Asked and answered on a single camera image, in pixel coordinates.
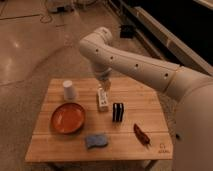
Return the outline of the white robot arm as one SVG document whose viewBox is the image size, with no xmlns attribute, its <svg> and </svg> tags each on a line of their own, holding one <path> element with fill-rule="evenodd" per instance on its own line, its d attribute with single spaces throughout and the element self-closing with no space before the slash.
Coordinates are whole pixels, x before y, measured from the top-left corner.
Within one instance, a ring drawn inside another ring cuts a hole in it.
<svg viewBox="0 0 213 171">
<path fill-rule="evenodd" d="M 119 50 L 99 27 L 82 38 L 79 51 L 103 88 L 116 70 L 177 102 L 174 171 L 213 171 L 213 76 L 171 62 Z"/>
</svg>

